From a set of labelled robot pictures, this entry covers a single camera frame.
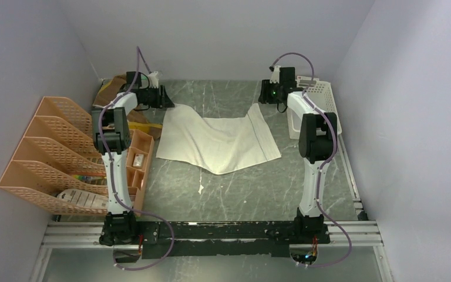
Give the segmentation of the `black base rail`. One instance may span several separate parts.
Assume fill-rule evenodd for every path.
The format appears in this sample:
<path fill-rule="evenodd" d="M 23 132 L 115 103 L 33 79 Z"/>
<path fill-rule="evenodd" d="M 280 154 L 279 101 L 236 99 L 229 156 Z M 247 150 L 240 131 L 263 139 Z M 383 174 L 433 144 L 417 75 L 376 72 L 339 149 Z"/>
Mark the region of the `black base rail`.
<path fill-rule="evenodd" d="M 290 257 L 290 246 L 330 242 L 328 226 L 292 221 L 198 222 L 137 221 L 103 226 L 99 244 L 118 249 L 133 246 L 144 259 L 184 256 L 240 256 L 269 254 Z"/>

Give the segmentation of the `white towel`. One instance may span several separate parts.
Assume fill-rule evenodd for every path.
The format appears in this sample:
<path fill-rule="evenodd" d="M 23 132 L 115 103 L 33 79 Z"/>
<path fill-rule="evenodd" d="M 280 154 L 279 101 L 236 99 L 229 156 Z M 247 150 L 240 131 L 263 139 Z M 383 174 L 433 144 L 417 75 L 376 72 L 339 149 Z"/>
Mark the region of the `white towel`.
<path fill-rule="evenodd" d="M 244 117 L 201 117 L 177 104 L 166 111 L 156 157 L 222 175 L 281 158 L 259 104 Z"/>

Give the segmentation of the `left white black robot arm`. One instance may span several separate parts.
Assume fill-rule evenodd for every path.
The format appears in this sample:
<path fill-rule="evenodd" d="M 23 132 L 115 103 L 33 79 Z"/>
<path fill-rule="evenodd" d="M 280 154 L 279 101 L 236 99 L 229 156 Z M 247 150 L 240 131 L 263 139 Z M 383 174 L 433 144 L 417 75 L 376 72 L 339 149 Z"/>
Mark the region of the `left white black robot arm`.
<path fill-rule="evenodd" d="M 142 241 L 137 221 L 139 201 L 132 198 L 129 161 L 135 160 L 137 136 L 130 128 L 130 115 L 140 106 L 166 109 L 174 107 L 156 72 L 138 71 L 116 76 L 99 91 L 92 106 L 92 140 L 102 158 L 108 189 L 107 214 L 99 243 L 104 246 Z"/>

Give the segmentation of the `aluminium frame rails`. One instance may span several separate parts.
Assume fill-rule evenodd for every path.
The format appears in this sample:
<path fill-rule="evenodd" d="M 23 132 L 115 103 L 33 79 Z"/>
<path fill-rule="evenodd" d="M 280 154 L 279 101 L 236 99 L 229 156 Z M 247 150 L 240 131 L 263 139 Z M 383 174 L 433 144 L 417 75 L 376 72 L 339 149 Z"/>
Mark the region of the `aluminium frame rails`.
<path fill-rule="evenodd" d="M 192 225 L 291 220 L 302 193 L 302 163 L 293 140 L 278 143 L 280 160 L 221 176 L 155 160 L 145 206 Z M 102 222 L 74 218 L 48 224 L 32 281 L 391 281 L 382 236 L 367 216 L 355 172 L 349 143 L 341 139 L 324 192 L 327 212 L 339 222 L 329 227 L 331 242 L 319 247 L 318 262 L 328 267 L 255 253 L 175 256 L 157 265 L 144 258 L 124 271 L 113 265 L 112 248 L 98 242 Z"/>

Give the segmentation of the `orange file organizer rack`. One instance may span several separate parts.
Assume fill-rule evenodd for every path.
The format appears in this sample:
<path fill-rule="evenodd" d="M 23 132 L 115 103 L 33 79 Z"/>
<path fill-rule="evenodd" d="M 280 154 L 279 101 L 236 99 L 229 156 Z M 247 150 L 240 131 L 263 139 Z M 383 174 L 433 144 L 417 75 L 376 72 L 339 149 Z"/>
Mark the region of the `orange file organizer rack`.
<path fill-rule="evenodd" d="M 75 206 L 58 198 L 66 189 L 107 195 L 107 187 L 74 175 L 103 176 L 101 155 L 90 137 L 90 114 L 73 100 L 42 98 L 0 179 L 0 189 L 52 214 L 104 216 L 106 209 Z"/>

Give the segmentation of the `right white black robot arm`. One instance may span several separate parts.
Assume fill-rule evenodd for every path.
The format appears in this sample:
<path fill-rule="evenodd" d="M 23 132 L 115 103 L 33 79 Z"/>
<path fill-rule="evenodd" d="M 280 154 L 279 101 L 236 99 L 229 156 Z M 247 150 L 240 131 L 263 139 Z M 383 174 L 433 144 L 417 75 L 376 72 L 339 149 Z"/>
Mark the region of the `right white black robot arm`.
<path fill-rule="evenodd" d="M 298 87 L 295 68 L 270 66 L 271 77 L 261 83 L 260 103 L 284 105 L 285 112 L 299 121 L 298 149 L 304 161 L 302 199 L 294 219 L 293 234 L 308 243 L 323 230 L 322 207 L 325 176 L 337 151 L 338 117 L 321 109 Z"/>

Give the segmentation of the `brown yellow cloth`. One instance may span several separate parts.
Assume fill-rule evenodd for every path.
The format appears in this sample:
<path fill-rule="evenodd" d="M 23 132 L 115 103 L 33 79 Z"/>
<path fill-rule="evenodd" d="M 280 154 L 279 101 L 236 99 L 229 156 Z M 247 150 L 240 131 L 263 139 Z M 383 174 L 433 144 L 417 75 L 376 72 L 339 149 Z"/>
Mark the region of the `brown yellow cloth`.
<path fill-rule="evenodd" d="M 93 108 L 102 108 L 111 102 L 127 82 L 126 74 L 117 75 L 109 79 L 98 91 Z M 153 139 L 158 140 L 161 136 L 163 126 L 150 122 L 142 112 L 132 110 L 128 116 L 129 129 L 137 129 L 149 134 Z"/>

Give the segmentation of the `orange compartment tray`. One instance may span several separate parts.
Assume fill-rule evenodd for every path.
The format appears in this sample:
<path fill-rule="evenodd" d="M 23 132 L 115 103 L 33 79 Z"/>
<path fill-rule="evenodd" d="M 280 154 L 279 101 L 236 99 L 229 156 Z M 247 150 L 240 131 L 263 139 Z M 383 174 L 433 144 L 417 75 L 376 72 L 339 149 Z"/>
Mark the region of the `orange compartment tray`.
<path fill-rule="evenodd" d="M 127 154 L 126 170 L 133 207 L 143 210 L 149 169 L 152 163 L 154 139 L 140 130 L 131 130 L 132 140 Z"/>

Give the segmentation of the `white plastic basket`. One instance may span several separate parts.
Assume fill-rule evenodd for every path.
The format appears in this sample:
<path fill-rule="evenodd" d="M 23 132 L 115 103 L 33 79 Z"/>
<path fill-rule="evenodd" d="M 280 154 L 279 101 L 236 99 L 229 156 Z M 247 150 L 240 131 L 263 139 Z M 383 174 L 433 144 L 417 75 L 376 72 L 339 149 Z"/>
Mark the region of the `white plastic basket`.
<path fill-rule="evenodd" d="M 303 99 L 302 90 L 311 82 L 308 76 L 297 76 L 296 83 L 301 90 L 295 90 L 288 95 L 287 98 L 287 121 L 290 139 L 299 139 L 302 115 L 304 113 L 314 113 L 307 102 Z M 339 114 L 334 101 L 331 84 L 329 82 L 315 78 L 305 95 L 308 99 L 322 112 L 335 113 L 337 115 L 337 131 L 336 136 L 342 133 Z"/>

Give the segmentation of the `white patterned pouch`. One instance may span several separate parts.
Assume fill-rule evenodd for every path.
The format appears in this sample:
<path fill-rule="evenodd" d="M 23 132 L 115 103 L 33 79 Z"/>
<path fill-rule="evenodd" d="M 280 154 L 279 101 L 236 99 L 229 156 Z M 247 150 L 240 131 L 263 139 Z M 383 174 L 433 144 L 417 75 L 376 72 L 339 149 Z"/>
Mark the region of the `white patterned pouch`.
<path fill-rule="evenodd" d="M 56 197 L 75 206 L 91 209 L 105 209 L 108 203 L 107 197 L 80 189 L 66 189 Z"/>

